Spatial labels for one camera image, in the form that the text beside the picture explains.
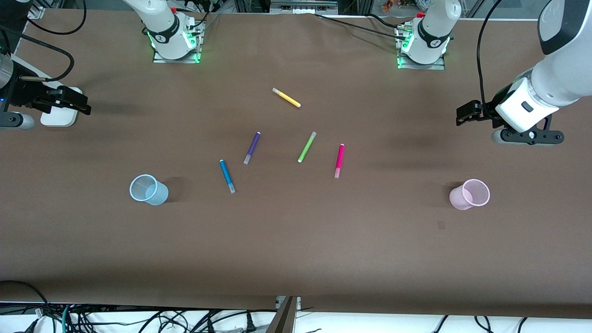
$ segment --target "green marker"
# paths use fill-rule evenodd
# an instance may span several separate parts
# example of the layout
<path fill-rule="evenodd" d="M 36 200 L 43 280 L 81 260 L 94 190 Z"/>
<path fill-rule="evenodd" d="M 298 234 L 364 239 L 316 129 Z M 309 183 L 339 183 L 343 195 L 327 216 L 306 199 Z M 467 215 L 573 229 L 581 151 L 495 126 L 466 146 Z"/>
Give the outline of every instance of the green marker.
<path fill-rule="evenodd" d="M 300 157 L 298 157 L 298 163 L 302 163 L 302 161 L 304 161 L 304 157 L 306 156 L 306 153 L 308 152 L 310 145 L 313 144 L 313 140 L 314 140 L 315 136 L 317 136 L 317 132 L 313 132 L 313 134 L 311 134 L 310 137 L 308 138 L 308 141 L 307 141 L 306 145 L 304 146 L 304 149 L 300 153 Z"/>

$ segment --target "brown table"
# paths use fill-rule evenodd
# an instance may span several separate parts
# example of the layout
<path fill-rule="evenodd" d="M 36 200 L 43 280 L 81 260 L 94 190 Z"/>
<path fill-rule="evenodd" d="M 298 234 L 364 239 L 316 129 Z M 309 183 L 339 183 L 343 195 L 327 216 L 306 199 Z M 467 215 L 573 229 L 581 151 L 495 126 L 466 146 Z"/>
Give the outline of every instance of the brown table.
<path fill-rule="evenodd" d="M 40 24 L 65 31 L 80 16 L 50 10 Z M 63 83 L 93 111 L 0 133 L 0 277 L 55 302 L 252 309 L 297 294 L 315 310 L 592 317 L 592 99 L 557 113 L 554 148 L 456 127 L 456 108 L 479 96 L 480 25 L 458 23 L 445 71 L 399 70 L 387 37 L 312 15 L 222 15 L 199 65 L 153 64 L 133 12 L 89 11 L 72 36 L 27 28 L 74 55 Z M 17 54 L 51 75 L 67 65 L 27 42 Z M 535 22 L 491 22 L 487 96 L 541 58 Z M 130 198 L 143 173 L 170 202 Z M 461 212 L 448 192 L 469 178 L 492 197 Z"/>

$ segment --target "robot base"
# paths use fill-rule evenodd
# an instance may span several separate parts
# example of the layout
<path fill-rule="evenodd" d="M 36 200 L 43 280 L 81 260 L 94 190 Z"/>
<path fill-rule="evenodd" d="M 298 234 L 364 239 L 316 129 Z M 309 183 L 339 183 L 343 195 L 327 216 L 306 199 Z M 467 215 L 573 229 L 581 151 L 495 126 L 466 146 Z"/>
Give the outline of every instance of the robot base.
<path fill-rule="evenodd" d="M 77 87 L 70 87 L 76 92 L 82 93 Z M 51 113 L 41 115 L 41 124 L 47 127 L 69 127 L 76 121 L 78 111 L 65 107 L 52 107 Z"/>
<path fill-rule="evenodd" d="M 193 17 L 189 17 L 189 24 L 195 24 L 195 19 Z M 154 50 L 154 55 L 152 56 L 153 63 L 200 63 L 201 61 L 201 48 L 204 44 L 204 35 L 205 35 L 205 22 L 200 23 L 196 26 L 193 30 L 189 31 L 190 33 L 196 33 L 196 36 L 190 37 L 189 40 L 191 43 L 195 43 L 195 48 L 189 51 L 184 57 L 179 59 L 167 59 L 162 57 L 156 49 Z"/>
<path fill-rule="evenodd" d="M 403 36 L 406 38 L 409 37 L 411 31 L 411 26 L 409 25 L 410 23 L 411 22 L 406 22 L 405 24 L 401 24 L 399 27 L 395 28 L 395 36 Z M 440 56 L 440 58 L 438 58 L 438 60 L 436 60 L 434 63 L 428 65 L 417 63 L 411 60 L 407 54 L 401 51 L 405 42 L 406 41 L 399 39 L 397 39 L 395 42 L 395 46 L 397 47 L 397 68 L 432 69 L 436 71 L 443 71 L 446 69 L 443 55 Z"/>

